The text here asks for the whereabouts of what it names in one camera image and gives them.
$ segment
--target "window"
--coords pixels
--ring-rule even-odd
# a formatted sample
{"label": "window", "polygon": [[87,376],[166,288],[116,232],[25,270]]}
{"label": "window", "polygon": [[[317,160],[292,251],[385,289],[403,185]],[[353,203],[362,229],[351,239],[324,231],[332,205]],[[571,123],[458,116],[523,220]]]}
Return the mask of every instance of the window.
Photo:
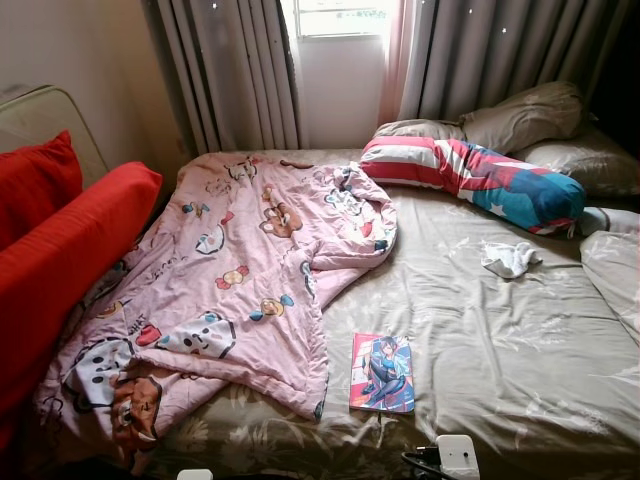
{"label": "window", "polygon": [[298,37],[379,35],[388,0],[295,0]]}

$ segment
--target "striped pillow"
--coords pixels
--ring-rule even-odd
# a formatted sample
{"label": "striped pillow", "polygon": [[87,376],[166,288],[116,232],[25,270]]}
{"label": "striped pillow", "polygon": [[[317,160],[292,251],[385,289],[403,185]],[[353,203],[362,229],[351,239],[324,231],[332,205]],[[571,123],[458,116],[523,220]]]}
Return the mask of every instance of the striped pillow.
{"label": "striped pillow", "polygon": [[443,189],[540,235],[569,228],[584,208],[575,180],[454,139],[374,138],[361,167],[377,183]]}

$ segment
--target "cartoon print blanket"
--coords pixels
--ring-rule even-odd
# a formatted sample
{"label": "cartoon print blanket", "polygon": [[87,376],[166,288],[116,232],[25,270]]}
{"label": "cartoon print blanket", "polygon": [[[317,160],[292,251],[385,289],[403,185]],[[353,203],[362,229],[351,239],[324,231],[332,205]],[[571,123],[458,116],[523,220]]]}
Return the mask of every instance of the cartoon print blanket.
{"label": "cartoon print blanket", "polygon": [[192,161],[140,243],[88,292],[35,394],[60,460],[99,453],[139,470],[229,381],[318,418],[321,309],[386,258],[395,233],[389,198],[356,164]]}

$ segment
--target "mattress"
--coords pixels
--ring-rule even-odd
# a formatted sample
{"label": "mattress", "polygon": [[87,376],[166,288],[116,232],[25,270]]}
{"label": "mattress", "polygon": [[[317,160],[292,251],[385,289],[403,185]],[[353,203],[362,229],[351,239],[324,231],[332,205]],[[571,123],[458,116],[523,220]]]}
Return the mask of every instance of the mattress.
{"label": "mattress", "polygon": [[[266,153],[316,164],[360,155]],[[638,478],[639,350],[585,275],[580,239],[529,234],[442,192],[388,192],[398,210],[394,250],[324,312],[321,421],[230,385],[173,429],[147,473],[398,478],[407,474],[400,452],[467,434],[482,478]],[[485,242],[520,241],[543,259],[523,277],[481,266]],[[349,410],[354,332],[409,337],[414,414]]]}

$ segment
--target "pillow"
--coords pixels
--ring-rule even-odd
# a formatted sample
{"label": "pillow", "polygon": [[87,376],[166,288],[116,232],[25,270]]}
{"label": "pillow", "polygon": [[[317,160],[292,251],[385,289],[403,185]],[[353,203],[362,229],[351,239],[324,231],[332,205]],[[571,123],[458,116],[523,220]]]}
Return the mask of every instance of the pillow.
{"label": "pillow", "polygon": [[442,188],[540,235],[570,227],[584,208],[575,180],[458,140],[374,138],[361,166],[378,183]]}
{"label": "pillow", "polygon": [[457,123],[435,120],[401,120],[385,123],[376,130],[374,137],[430,137],[435,140],[465,140],[464,133]]}
{"label": "pillow", "polygon": [[599,230],[637,234],[640,229],[640,215],[627,210],[587,207],[578,219],[578,228],[585,237]]}
{"label": "pillow", "polygon": [[575,85],[552,82],[460,117],[466,140],[509,153],[547,138],[571,138],[582,120],[582,97]]}
{"label": "pillow", "polygon": [[590,196],[640,193],[638,160],[591,125],[572,140],[536,143],[513,156],[576,179]]}
{"label": "pillow", "polygon": [[0,450],[50,361],[69,310],[133,245],[162,177],[122,165],[0,252]]}
{"label": "pillow", "polygon": [[0,154],[0,250],[82,193],[68,131],[44,145]]}
{"label": "pillow", "polygon": [[580,252],[591,283],[640,345],[638,235],[596,232],[582,242]]}

